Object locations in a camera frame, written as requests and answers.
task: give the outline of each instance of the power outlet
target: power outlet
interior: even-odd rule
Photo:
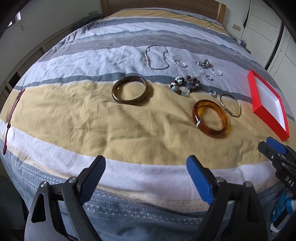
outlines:
[[[236,29],[237,31],[240,31],[240,30],[241,30],[241,28],[240,28],[239,26],[235,25],[235,24],[234,24],[232,27],[233,27],[234,29]]]

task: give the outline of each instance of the striped bedding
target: striped bedding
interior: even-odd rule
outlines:
[[[150,45],[167,48],[169,68],[147,67],[143,58]],[[162,47],[151,51],[152,67],[166,66],[163,51]],[[188,67],[175,65],[174,58]],[[210,69],[196,62],[206,58],[223,76],[213,75],[213,81],[205,78],[212,75]],[[283,185],[257,145],[269,136],[278,138],[252,112],[250,69],[282,97],[291,134],[285,144],[296,148],[294,117],[280,88],[219,22],[171,9],[119,11],[69,34],[24,74],[0,114],[3,146],[7,116],[25,89],[1,159],[30,208],[40,182],[64,182],[103,155],[106,171],[84,208],[104,241],[192,238],[208,205],[186,171],[189,155],[229,182],[251,181],[269,217]],[[114,83],[129,75],[149,81],[148,98],[137,106],[118,104],[111,96]],[[200,91],[187,98],[169,88],[175,77],[186,75],[196,76],[201,83]],[[209,89],[234,95],[242,106],[240,118],[228,115],[231,131],[222,139],[204,135],[192,121],[196,101],[219,104]],[[132,98],[141,91],[141,85],[130,84],[123,88],[122,97]],[[236,109],[233,100],[225,103]],[[60,206],[71,233],[65,206]]]

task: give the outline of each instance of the red tassel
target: red tassel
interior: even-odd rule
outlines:
[[[3,155],[5,155],[6,149],[7,149],[7,133],[8,133],[8,129],[9,128],[10,128],[10,122],[7,123],[7,130],[6,130],[6,135],[5,135],[5,140],[4,140],[4,146],[3,146]]]

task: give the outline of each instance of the necklace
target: necklace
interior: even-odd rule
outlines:
[[[159,46],[159,45],[151,45],[151,46],[149,46],[149,47],[147,47],[146,48],[146,50],[145,50],[145,61],[146,61],[146,63],[147,63],[147,66],[148,66],[148,68],[149,69],[153,69],[153,70],[164,70],[164,69],[167,69],[170,65],[167,63],[167,61],[165,60],[165,53],[168,53],[168,50],[165,48],[165,47],[163,47],[164,49],[165,49],[165,51],[163,52],[163,60],[164,60],[164,62],[168,65],[168,66],[166,66],[166,67],[164,67],[164,68],[152,68],[151,66],[150,66],[150,59],[149,59],[149,57],[148,57],[148,55],[147,55],[147,52],[148,52],[148,50],[150,50],[150,47],[163,47],[163,46]]]

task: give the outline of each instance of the wooden bed frame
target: wooden bed frame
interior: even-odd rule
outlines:
[[[224,21],[226,5],[215,0],[100,0],[102,14],[107,17],[126,8],[162,7],[199,13],[221,23]]]

